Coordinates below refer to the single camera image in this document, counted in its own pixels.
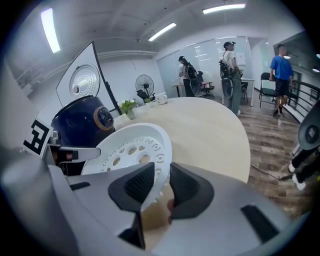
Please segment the black cap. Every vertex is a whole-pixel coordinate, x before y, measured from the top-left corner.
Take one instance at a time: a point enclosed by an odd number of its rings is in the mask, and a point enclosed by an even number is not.
[[[228,45],[235,45],[236,43],[233,41],[225,42],[223,48],[226,48]]]

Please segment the man in blue shirt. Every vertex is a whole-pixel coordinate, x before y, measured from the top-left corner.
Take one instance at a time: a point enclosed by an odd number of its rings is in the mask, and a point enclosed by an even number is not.
[[[290,88],[293,90],[293,76],[289,61],[284,56],[287,55],[287,49],[283,44],[278,45],[279,55],[273,57],[270,65],[270,78],[273,80],[273,73],[275,70],[275,95],[276,95],[276,110],[273,115],[276,116],[279,112],[282,114],[282,107],[287,103],[289,95],[289,83]]]

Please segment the white shoe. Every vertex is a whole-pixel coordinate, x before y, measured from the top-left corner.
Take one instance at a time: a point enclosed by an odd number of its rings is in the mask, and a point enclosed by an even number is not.
[[[296,187],[298,188],[298,190],[304,190],[305,189],[306,183],[305,182],[299,183],[296,174],[294,174],[292,176],[292,181],[296,184]]]
[[[289,164],[289,166],[288,166],[288,169],[289,169],[290,173],[294,173],[295,170],[296,170],[296,168],[294,168],[294,166],[292,165],[292,162],[291,162],[291,161],[290,161],[290,164]]]

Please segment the black fan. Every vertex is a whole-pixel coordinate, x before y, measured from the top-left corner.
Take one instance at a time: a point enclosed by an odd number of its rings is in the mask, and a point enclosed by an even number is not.
[[[142,74],[135,81],[135,89],[137,95],[143,99],[150,99],[151,101],[155,100],[155,94],[153,93],[155,90],[154,81],[152,81],[151,77]]]

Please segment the black cable on floor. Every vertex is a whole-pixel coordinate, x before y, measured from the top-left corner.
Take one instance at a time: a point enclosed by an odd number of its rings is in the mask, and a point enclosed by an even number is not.
[[[289,175],[287,175],[287,176],[283,176],[283,177],[281,177],[281,178],[277,178],[276,176],[273,176],[273,175],[270,174],[270,173],[267,173],[267,172],[264,172],[264,171],[262,171],[262,170],[259,170],[257,167],[253,166],[252,164],[250,164],[250,165],[251,165],[254,169],[256,169],[258,172],[263,173],[263,174],[266,174],[266,175],[270,175],[271,177],[277,179],[278,181],[286,181],[286,180],[291,179],[292,176],[293,176],[293,174],[289,174]]]

